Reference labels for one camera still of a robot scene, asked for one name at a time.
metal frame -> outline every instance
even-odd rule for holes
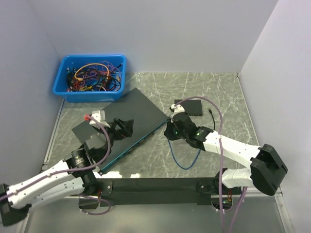
[[[57,117],[56,117],[55,125],[54,125],[53,131],[52,131],[51,139],[50,139],[50,142],[49,142],[49,145],[48,145],[48,148],[47,148],[47,152],[45,154],[43,165],[48,164],[48,162],[50,160],[51,152],[53,150],[53,146],[54,146],[54,142],[55,142],[55,133],[58,130],[59,119],[60,119],[60,115],[61,115],[62,110],[63,110],[64,103],[65,103],[65,100],[62,99],[62,102],[60,104],[60,107],[59,107],[59,110],[58,110],[58,114],[57,114]]]
[[[276,204],[286,233],[294,233],[292,220],[286,208],[283,196],[276,197]]]
[[[30,214],[28,214],[27,217],[24,220],[19,222],[16,225],[14,233],[24,233],[26,231],[26,227],[27,227],[27,223],[28,223],[29,218],[31,218]]]
[[[214,177],[201,178],[122,178],[97,179],[101,197],[112,205],[133,204],[181,204],[196,203],[211,205],[211,195],[218,193],[218,182]],[[240,195],[240,187],[224,188],[223,195]],[[80,200],[79,206],[91,205],[93,200]]]

blue cable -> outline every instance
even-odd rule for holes
[[[183,166],[181,166],[181,165],[177,162],[177,160],[176,160],[176,158],[175,158],[175,155],[174,155],[174,152],[173,152],[173,148],[172,148],[171,142],[169,141],[169,139],[167,139],[167,141],[169,142],[169,146],[170,146],[170,149],[171,149],[171,153],[172,153],[173,159],[174,159],[175,163],[177,164],[177,166],[179,166],[181,169],[184,169],[184,170],[188,170],[188,169],[192,168],[193,165],[195,164],[195,162],[197,161],[197,159],[199,158],[199,155],[200,155],[201,150],[198,151],[198,154],[196,155],[194,161],[192,162],[192,164],[191,164],[189,167],[183,167]]]

black cable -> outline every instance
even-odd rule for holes
[[[215,130],[215,128],[216,128],[216,123],[215,123],[215,118],[214,118],[214,115],[213,115],[212,110],[211,110],[210,108],[208,108],[208,112],[209,112],[209,113],[210,113],[210,115],[212,116],[213,123],[214,123],[214,129],[213,129],[213,130]]]
[[[111,71],[111,73],[115,72],[116,69],[120,68],[123,65],[123,63],[121,63],[120,65],[118,65],[113,71]]]
[[[108,87],[109,87],[110,84],[113,84],[113,87],[112,87],[112,88],[110,88],[110,89],[107,88],[108,91],[113,91],[117,86],[120,86],[120,85],[121,85],[121,83],[120,83],[116,78],[114,78],[114,77],[111,77],[111,78],[109,79],[109,81],[106,82],[106,84],[108,84]]]

colorful wires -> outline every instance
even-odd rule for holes
[[[78,91],[119,91],[122,73],[110,62],[89,63],[76,70],[67,68],[68,92]]]

gray marble surface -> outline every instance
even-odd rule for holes
[[[236,73],[129,73],[126,76],[125,92],[137,87],[160,110],[169,115],[169,107],[174,99],[204,95],[216,103],[223,114],[222,134],[241,142],[257,145],[256,135],[246,107],[244,96]],[[71,129],[83,121],[84,114],[102,109],[109,103],[68,103],[65,102],[52,146],[49,166],[53,166],[64,156],[80,146]],[[203,102],[203,116],[192,117],[197,126],[212,128],[210,107],[219,128],[219,116],[207,102]],[[180,169],[174,162],[167,139],[161,127],[152,137],[145,140],[133,153],[125,156],[108,172],[112,177],[210,177],[219,171],[220,157],[210,152],[202,152],[195,166],[189,170]],[[182,140],[173,142],[177,160],[182,166],[189,166],[197,150]],[[240,168],[241,165],[225,158],[224,167]]]

